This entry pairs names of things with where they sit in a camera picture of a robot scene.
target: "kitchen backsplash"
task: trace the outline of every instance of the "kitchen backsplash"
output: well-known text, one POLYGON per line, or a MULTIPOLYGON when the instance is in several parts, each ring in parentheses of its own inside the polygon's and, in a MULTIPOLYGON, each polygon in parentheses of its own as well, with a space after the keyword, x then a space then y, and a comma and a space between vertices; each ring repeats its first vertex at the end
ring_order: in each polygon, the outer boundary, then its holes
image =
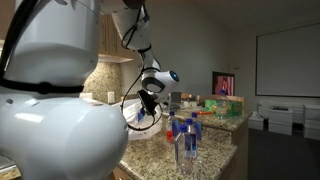
POLYGON ((96 69, 84 84, 84 93, 92 93, 93 99, 108 103, 108 92, 115 92, 115 100, 121 100, 121 66, 119 63, 99 61, 96 69))

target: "red object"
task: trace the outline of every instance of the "red object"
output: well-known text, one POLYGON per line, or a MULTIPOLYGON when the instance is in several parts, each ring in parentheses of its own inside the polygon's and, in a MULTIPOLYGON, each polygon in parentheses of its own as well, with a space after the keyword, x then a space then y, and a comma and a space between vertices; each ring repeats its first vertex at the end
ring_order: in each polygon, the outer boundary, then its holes
POLYGON ((170 130, 167 131, 166 136, 167 136, 167 141, 172 143, 173 142, 173 132, 170 130))
POLYGON ((198 115, 204 115, 204 114, 212 114, 212 111, 198 111, 198 115))

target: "electrical outlet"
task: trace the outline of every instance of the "electrical outlet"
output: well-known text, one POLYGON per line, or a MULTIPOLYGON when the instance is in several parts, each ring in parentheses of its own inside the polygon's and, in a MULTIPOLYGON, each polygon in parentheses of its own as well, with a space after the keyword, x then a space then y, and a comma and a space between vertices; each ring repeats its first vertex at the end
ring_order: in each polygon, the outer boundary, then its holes
POLYGON ((114 103, 116 102, 114 92, 108 92, 108 103, 114 103))

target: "dark floor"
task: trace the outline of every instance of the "dark floor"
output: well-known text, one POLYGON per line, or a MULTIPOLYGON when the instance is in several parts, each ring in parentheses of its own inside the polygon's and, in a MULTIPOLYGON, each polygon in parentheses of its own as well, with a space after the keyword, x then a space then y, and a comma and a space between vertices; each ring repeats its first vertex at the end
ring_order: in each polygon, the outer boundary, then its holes
POLYGON ((249 180, 320 180, 320 141, 249 129, 249 180))

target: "ceiling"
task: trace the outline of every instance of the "ceiling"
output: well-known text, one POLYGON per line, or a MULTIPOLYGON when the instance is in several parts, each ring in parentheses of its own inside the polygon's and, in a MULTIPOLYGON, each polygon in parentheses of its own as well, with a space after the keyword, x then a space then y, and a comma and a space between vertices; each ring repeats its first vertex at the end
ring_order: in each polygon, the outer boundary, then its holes
POLYGON ((226 30, 320 22, 320 0, 180 0, 193 4, 226 30))

